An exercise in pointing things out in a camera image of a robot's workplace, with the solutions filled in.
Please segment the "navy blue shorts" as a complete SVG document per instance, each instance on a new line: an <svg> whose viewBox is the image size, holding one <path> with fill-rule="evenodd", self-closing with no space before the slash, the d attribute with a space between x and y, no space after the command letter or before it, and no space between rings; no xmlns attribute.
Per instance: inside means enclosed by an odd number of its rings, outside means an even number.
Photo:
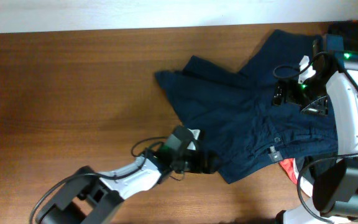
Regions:
<svg viewBox="0 0 358 224"><path fill-rule="evenodd" d="M183 125L204 132L200 148L222 160L219 173L231 184L283 158L337 151L334 113L302 114L297 105L272 104L275 74L311 56L315 36L274 31L236 73L192 57L183 70L155 74Z"/></svg>

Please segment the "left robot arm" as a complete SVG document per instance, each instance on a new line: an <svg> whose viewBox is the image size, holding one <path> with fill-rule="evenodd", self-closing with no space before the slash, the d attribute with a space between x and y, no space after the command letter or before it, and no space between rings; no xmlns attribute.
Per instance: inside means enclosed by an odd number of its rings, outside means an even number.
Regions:
<svg viewBox="0 0 358 224"><path fill-rule="evenodd" d="M219 156L200 147L198 129L177 126L169 136L148 138L134 161L116 170L78 169L49 189L35 204L29 223L109 223L129 197L145 192L174 173L213 174Z"/></svg>

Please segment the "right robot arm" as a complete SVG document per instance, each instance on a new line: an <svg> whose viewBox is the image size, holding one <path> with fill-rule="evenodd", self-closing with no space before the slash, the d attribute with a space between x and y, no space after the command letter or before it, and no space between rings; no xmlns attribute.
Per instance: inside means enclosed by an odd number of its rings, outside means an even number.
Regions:
<svg viewBox="0 0 358 224"><path fill-rule="evenodd" d="M334 166L318 176L309 200L282 211L277 223L358 222L358 44L326 34L302 58L297 74L277 77L273 105L294 103L303 114L333 109L338 151Z"/></svg>

